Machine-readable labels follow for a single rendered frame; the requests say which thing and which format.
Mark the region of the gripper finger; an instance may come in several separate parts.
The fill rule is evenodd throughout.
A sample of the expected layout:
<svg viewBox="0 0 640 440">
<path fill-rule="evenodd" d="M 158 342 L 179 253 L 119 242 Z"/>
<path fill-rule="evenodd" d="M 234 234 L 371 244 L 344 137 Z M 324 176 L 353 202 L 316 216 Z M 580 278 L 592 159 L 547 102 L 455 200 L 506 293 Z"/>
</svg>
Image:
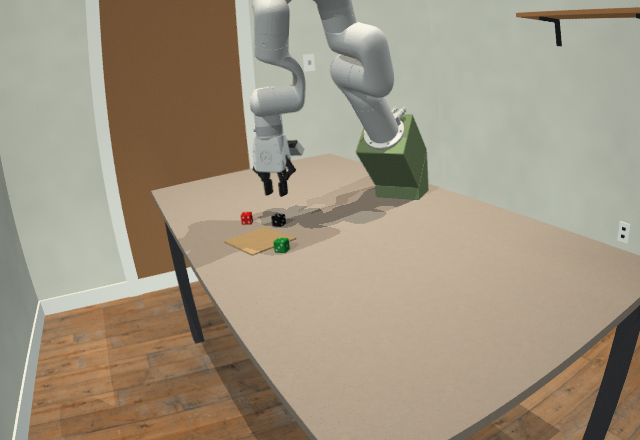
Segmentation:
<svg viewBox="0 0 640 440">
<path fill-rule="evenodd" d="M 291 161 L 287 156 L 286 156 L 286 166 L 288 168 L 288 171 L 286 171 L 285 169 L 282 172 L 277 173 L 280 181 L 278 183 L 280 197 L 283 197 L 288 194 L 287 180 L 296 171 L 295 167 L 293 166 L 293 164 L 291 163 Z"/>
<path fill-rule="evenodd" d="M 273 193 L 273 185 L 272 185 L 272 179 L 270 179 L 270 173 L 268 173 L 268 172 L 257 172 L 254 169 L 254 167 L 253 167 L 253 171 L 256 174 L 258 174 L 258 176 L 261 178 L 261 181 L 264 183 L 265 195 L 268 196 L 268 195 L 272 194 Z"/>
</svg>

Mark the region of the red die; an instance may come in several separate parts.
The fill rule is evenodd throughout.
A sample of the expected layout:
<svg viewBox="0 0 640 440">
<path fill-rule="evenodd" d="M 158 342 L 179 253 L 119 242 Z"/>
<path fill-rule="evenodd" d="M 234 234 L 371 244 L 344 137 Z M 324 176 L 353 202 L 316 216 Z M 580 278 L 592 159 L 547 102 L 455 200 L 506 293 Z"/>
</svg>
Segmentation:
<svg viewBox="0 0 640 440">
<path fill-rule="evenodd" d="M 252 224 L 253 222 L 252 212 L 243 212 L 241 214 L 241 222 L 242 222 L 242 225 Z"/>
</svg>

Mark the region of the tan flat mat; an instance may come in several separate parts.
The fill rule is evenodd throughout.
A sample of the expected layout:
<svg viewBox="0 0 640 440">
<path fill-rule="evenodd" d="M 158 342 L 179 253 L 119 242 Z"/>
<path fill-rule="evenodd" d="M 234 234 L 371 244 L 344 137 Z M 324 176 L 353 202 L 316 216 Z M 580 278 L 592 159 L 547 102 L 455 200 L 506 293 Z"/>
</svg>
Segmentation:
<svg viewBox="0 0 640 440">
<path fill-rule="evenodd" d="M 226 240 L 224 241 L 224 243 L 253 256 L 274 248 L 273 242 L 278 237 L 288 238 L 289 242 L 296 239 L 293 236 L 275 231 L 267 227 L 263 227 L 261 229 Z"/>
</svg>

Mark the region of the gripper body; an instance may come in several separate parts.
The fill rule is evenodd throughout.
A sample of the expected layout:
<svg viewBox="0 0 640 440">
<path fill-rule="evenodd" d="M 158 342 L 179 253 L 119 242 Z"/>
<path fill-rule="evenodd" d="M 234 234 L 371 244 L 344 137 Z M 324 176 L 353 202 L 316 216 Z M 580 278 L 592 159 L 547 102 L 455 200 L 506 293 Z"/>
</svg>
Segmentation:
<svg viewBox="0 0 640 440">
<path fill-rule="evenodd" d="M 286 156 L 291 161 L 285 134 L 254 137 L 253 161 L 254 169 L 257 172 L 280 173 L 288 169 L 286 167 Z"/>
</svg>

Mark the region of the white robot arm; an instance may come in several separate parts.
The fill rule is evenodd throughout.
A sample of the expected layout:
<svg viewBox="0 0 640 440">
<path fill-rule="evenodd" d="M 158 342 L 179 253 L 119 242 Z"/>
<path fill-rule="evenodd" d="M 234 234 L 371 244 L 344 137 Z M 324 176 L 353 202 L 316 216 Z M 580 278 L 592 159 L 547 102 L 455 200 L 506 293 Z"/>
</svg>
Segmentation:
<svg viewBox="0 0 640 440">
<path fill-rule="evenodd" d="M 249 104 L 258 115 L 254 115 L 253 131 L 259 137 L 283 133 L 282 114 L 301 110 L 305 102 L 305 76 L 300 64 L 289 54 L 291 1 L 252 3 L 255 57 L 294 74 L 292 85 L 253 91 Z M 404 135 L 401 116 L 407 110 L 402 107 L 396 113 L 398 108 L 391 110 L 385 98 L 393 88 L 394 71 L 384 33 L 375 26 L 357 22 L 351 0 L 313 1 L 330 49 L 341 54 L 331 63 L 331 77 L 363 125 L 366 143 L 377 150 L 393 147 Z"/>
</svg>

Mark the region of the green die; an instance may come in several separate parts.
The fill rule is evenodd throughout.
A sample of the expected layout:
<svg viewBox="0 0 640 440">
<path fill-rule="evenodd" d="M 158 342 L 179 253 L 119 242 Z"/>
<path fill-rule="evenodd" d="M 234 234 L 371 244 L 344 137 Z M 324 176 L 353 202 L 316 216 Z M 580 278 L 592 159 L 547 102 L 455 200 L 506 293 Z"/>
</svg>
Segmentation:
<svg viewBox="0 0 640 440">
<path fill-rule="evenodd" d="M 278 237 L 274 242 L 274 251 L 276 253 L 286 253 L 290 249 L 289 239 Z"/>
</svg>

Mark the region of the black die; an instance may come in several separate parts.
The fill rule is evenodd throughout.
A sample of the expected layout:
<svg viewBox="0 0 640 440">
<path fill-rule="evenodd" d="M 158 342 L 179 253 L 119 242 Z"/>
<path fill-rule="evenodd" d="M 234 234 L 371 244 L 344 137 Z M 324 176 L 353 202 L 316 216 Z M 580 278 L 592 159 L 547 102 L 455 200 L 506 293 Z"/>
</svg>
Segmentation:
<svg viewBox="0 0 640 440">
<path fill-rule="evenodd" d="M 271 218 L 273 226 L 281 227 L 286 224 L 285 214 L 276 213 L 275 215 L 271 216 Z"/>
</svg>

